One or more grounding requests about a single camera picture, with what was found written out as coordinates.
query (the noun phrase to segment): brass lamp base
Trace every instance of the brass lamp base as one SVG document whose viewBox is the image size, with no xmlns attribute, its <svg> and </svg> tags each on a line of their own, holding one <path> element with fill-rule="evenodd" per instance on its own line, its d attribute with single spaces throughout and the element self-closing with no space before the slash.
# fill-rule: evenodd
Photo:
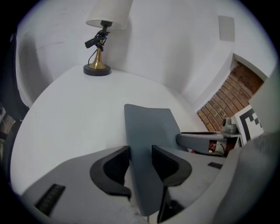
<svg viewBox="0 0 280 224">
<path fill-rule="evenodd" d="M 84 73 L 86 75 L 91 75 L 91 76 L 105 76 L 111 73 L 111 68 L 105 65 L 105 68 L 103 69 L 94 69 L 94 68 L 90 68 L 90 65 L 86 64 L 84 66 Z"/>
<path fill-rule="evenodd" d="M 111 68 L 102 62 L 100 48 L 97 49 L 94 62 L 84 66 L 84 73 L 91 76 L 105 76 L 111 73 Z"/>
</svg>

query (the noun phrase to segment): table lamp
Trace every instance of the table lamp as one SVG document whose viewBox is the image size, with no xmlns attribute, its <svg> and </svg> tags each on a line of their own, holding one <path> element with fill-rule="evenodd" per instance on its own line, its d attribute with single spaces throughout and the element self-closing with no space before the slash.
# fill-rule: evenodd
<svg viewBox="0 0 280 224">
<path fill-rule="evenodd" d="M 125 30 L 128 15 L 132 6 L 133 0 L 97 0 L 91 14 L 86 22 L 90 26 L 100 27 L 100 30 L 93 39 L 85 42 L 86 48 L 93 45 L 97 47 L 96 58 L 93 63 L 88 63 L 84 66 L 84 73 L 91 76 L 105 76 L 111 73 L 111 68 L 103 64 L 101 52 L 106 42 L 108 30 Z"/>
</svg>

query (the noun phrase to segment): black vent slot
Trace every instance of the black vent slot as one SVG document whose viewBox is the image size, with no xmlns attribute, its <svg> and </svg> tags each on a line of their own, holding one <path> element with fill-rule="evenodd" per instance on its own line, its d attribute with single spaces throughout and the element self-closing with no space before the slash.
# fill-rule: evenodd
<svg viewBox="0 0 280 224">
<path fill-rule="evenodd" d="M 182 132 L 181 134 L 192 134 L 192 135 L 216 135 L 217 132 Z"/>
<path fill-rule="evenodd" d="M 48 216 L 58 202 L 64 190 L 65 186 L 58 184 L 52 185 L 43 195 L 43 197 L 37 202 L 35 207 Z"/>
<path fill-rule="evenodd" d="M 211 166 L 211 167 L 214 167 L 214 168 L 217 168 L 217 169 L 222 169 L 222 164 L 219 164 L 219 163 L 214 163 L 214 162 L 211 162 L 208 164 L 208 166 Z"/>
</svg>

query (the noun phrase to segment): black lamp base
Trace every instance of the black lamp base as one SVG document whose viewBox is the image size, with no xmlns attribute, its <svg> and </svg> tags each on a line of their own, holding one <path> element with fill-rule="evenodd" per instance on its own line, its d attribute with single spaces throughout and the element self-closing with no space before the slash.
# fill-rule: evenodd
<svg viewBox="0 0 280 224">
<path fill-rule="evenodd" d="M 84 73 L 86 75 L 91 75 L 91 76 L 105 76 L 105 75 L 109 75 L 111 73 L 111 68 L 107 65 L 105 65 L 106 68 L 103 68 L 103 69 L 93 69 L 93 68 L 90 68 L 87 65 L 84 66 Z"/>
</svg>

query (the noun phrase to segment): cable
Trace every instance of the cable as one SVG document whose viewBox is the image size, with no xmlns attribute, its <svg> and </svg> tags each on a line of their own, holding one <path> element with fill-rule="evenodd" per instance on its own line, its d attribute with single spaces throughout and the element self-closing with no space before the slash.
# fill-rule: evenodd
<svg viewBox="0 0 280 224">
<path fill-rule="evenodd" d="M 220 155 L 221 157 L 225 157 L 225 155 L 224 154 L 222 154 L 221 152 L 213 152 L 213 154 L 212 155 Z"/>
<path fill-rule="evenodd" d="M 98 48 L 103 51 L 103 46 L 107 40 L 108 34 L 110 32 L 107 31 L 107 25 L 103 26 L 103 29 L 98 31 L 98 33 L 95 35 L 95 37 L 93 39 L 90 39 L 88 41 L 86 41 L 84 44 L 86 46 L 86 48 L 90 48 L 93 45 L 95 45 L 97 47 L 96 51 L 94 51 L 94 53 L 90 56 L 90 58 L 87 61 L 87 64 L 89 65 L 89 60 L 91 59 L 91 57 L 97 52 Z"/>
<path fill-rule="evenodd" d="M 223 148 L 224 153 L 226 152 L 225 149 L 224 149 L 224 146 L 221 143 L 214 144 L 213 146 L 217 146 L 217 145 L 221 145 L 222 148 Z"/>
<path fill-rule="evenodd" d="M 91 59 L 91 57 L 95 54 L 95 52 L 89 57 L 87 64 L 89 65 L 89 60 Z"/>
</svg>

